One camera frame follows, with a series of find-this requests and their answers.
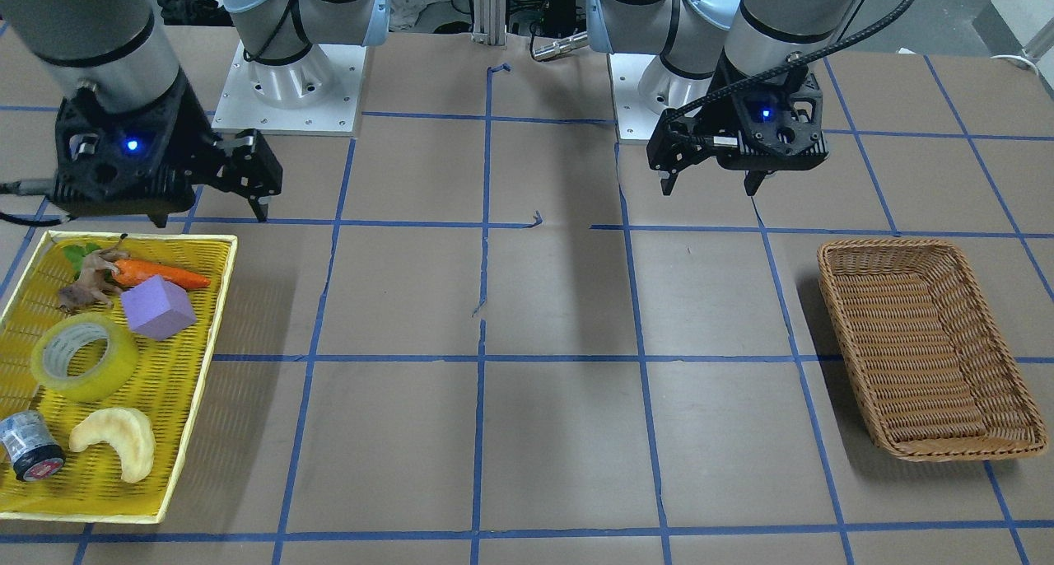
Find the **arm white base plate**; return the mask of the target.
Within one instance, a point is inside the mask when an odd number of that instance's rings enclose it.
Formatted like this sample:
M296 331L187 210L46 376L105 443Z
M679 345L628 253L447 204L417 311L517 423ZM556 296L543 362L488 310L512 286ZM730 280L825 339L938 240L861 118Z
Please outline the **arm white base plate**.
M647 144L663 110L692 102L711 83L678 76L650 54L610 54L609 72L621 144Z
M369 48L316 44L282 66L235 56L216 104L212 128L234 134L256 128L268 136L353 137L357 133Z

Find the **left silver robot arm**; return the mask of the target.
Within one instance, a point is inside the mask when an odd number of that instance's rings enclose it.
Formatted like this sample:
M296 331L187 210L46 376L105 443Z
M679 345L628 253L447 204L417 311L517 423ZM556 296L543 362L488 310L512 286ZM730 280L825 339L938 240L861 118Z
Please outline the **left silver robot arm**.
M832 43L854 0L587 0L590 47L646 55L636 95L656 114L648 164L666 196L690 165L745 174L828 159L822 92L806 56Z

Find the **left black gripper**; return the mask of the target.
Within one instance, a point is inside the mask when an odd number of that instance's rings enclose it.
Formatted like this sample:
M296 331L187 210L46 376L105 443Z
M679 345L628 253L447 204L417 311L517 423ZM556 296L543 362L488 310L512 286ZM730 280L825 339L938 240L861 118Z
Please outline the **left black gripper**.
M828 159L822 133L822 92L809 66L744 87L704 109L704 136L733 138L709 145L724 170L746 171L745 193L756 196L769 172L806 171ZM670 196L679 173L661 171L661 193Z

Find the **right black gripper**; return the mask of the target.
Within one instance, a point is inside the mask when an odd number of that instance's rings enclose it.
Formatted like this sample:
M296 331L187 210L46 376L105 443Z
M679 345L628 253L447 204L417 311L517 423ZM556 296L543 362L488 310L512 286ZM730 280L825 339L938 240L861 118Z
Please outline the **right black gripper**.
M72 217L143 215L165 228L194 204L194 186L213 181L218 134L186 76L138 110L109 112L100 95L83 78L59 108L52 202ZM267 222L270 201L250 194L257 222Z

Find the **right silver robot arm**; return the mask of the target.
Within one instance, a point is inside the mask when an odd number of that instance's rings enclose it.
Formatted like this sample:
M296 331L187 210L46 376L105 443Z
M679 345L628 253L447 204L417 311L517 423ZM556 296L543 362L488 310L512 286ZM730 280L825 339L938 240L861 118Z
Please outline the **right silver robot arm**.
M237 194L257 220L282 192L282 164L261 133L285 110L350 102L328 56L385 42L390 0L222 0L240 36L234 59L260 104L223 138L207 117L148 0L2 0L2 17L63 90L56 170L3 186L41 194L63 220L143 215L164 227L195 187Z

